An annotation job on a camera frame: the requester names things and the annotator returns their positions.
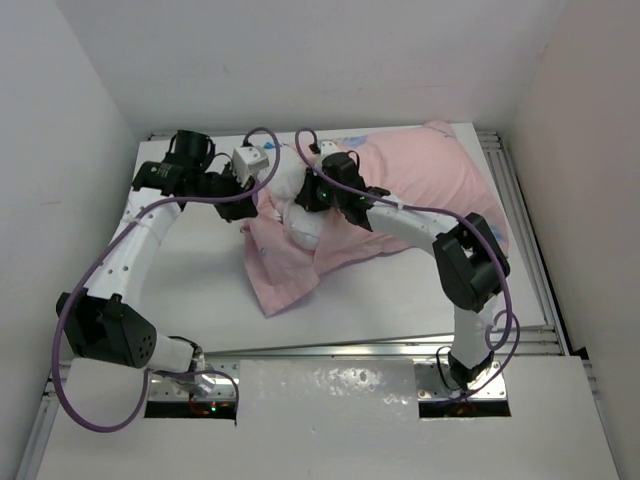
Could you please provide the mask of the pink printed pillowcase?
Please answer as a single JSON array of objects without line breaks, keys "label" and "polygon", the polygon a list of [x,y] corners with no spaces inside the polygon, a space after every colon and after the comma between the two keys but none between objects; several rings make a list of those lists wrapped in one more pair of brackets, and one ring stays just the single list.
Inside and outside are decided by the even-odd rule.
[{"label": "pink printed pillowcase", "polygon": [[[509,250],[504,210],[453,128],[432,121],[420,127],[336,138],[339,151],[355,151],[366,185],[388,190],[409,205],[485,218],[502,251]],[[321,275],[344,265],[395,254],[407,243],[367,232],[329,209],[307,213],[294,199],[313,157],[305,145],[268,147],[280,165],[258,194],[258,215],[247,220],[244,264],[265,316],[272,316],[312,291]]]}]

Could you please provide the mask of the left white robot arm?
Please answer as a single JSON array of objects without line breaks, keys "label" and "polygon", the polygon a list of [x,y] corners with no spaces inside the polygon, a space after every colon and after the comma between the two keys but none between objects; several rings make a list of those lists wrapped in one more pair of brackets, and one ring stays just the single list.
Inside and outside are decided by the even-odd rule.
[{"label": "left white robot arm", "polygon": [[196,370],[200,347],[159,333],[138,305],[153,259],[189,199],[215,199],[226,221],[256,216],[254,189],[270,165],[267,154],[245,141],[221,171],[213,171],[216,155],[209,136],[180,130],[163,160],[137,168],[109,253],[77,294],[62,294],[56,305],[76,356],[151,371]]}]

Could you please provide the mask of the white pillow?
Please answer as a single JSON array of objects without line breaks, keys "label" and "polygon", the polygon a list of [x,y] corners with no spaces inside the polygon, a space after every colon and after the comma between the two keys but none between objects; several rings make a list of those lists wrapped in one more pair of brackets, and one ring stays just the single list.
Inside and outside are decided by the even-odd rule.
[{"label": "white pillow", "polygon": [[327,213],[308,211],[298,199],[303,192],[306,168],[294,147],[281,145],[279,166],[266,189],[286,237],[304,250],[315,251]]}]

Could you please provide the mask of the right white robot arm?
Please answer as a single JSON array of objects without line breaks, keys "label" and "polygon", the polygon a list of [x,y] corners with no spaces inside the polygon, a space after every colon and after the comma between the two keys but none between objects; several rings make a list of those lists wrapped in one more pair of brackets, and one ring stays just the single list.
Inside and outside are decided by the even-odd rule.
[{"label": "right white robot arm", "polygon": [[296,202],[310,212],[331,208],[352,225],[399,239],[431,255],[441,288],[454,306],[450,375],[467,390],[493,361],[489,326],[510,266],[484,217],[403,206],[390,191],[365,184],[350,154],[324,156],[306,169]]}]

